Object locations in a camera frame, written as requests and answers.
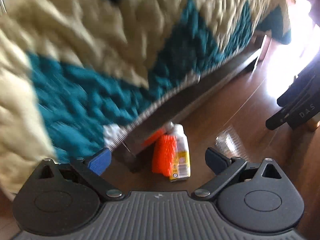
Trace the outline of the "clear plastic bottle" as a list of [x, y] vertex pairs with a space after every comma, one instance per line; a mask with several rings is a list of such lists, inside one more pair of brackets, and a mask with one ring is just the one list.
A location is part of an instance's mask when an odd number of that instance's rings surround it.
[[247, 159], [247, 152], [233, 126], [228, 126], [216, 136], [215, 146], [227, 158]]

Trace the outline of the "orange label plastic bottle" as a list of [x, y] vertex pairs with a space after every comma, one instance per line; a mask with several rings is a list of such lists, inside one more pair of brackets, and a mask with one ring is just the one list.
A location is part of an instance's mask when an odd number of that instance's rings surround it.
[[189, 145], [181, 124], [167, 123], [144, 141], [143, 145], [154, 146], [152, 173], [161, 174], [171, 182], [190, 178]]

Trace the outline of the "teal cream knitted blanket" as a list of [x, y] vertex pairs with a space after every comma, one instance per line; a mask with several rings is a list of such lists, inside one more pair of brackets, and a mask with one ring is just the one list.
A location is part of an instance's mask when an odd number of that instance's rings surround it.
[[287, 0], [1, 0], [1, 189], [116, 148], [256, 32], [290, 43]]

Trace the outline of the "dark wooden bed frame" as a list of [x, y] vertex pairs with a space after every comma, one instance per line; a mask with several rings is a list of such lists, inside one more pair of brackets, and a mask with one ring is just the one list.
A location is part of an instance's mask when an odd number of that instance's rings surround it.
[[112, 157], [123, 163], [132, 172], [139, 169], [138, 155], [152, 145], [161, 135], [169, 131], [170, 125], [179, 123], [202, 105], [208, 97], [219, 91], [242, 70], [254, 68], [261, 48], [253, 44], [219, 69], [201, 78], [165, 102], [145, 121], [129, 133], [124, 142], [112, 152]]

